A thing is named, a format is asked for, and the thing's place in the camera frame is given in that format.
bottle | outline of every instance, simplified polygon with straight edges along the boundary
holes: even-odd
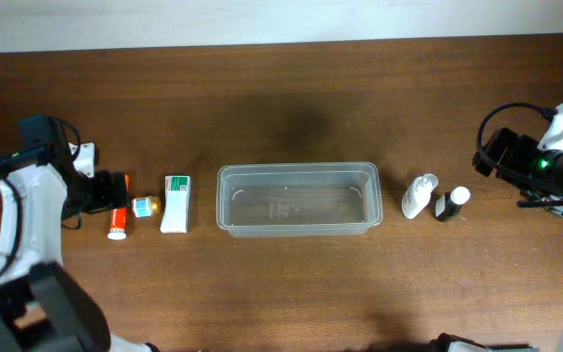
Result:
[[[451,220],[469,199],[470,191],[465,187],[447,192],[436,202],[436,218],[442,222]]]
[[[438,187],[438,178],[432,174],[418,176],[403,195],[401,208],[408,219],[413,219],[431,199],[431,193]]]

green label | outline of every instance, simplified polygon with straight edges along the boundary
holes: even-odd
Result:
[[[186,191],[188,189],[188,177],[177,176],[171,180],[171,191]]]

black bottle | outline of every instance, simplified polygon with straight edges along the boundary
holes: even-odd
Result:
[[[457,187],[445,193],[436,202],[436,219],[446,222],[459,214],[461,207],[470,199],[470,191],[465,187]]]

wooden table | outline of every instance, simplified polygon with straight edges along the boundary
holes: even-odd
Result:
[[[471,167],[481,119],[563,102],[563,35],[0,55],[0,155],[38,112],[76,125],[134,196],[193,177],[190,230],[109,214],[63,231],[66,269],[113,332],[165,351],[342,351],[439,333],[552,349],[563,328],[563,219]],[[526,110],[489,125],[536,138]],[[365,235],[234,239],[215,222],[223,165],[370,161],[384,220]],[[461,216],[401,213],[416,175],[466,186]]]

label on bottle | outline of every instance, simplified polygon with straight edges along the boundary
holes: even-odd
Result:
[[[445,211],[445,203],[447,202],[446,197],[442,196],[438,201],[436,201],[436,216],[442,214]]]

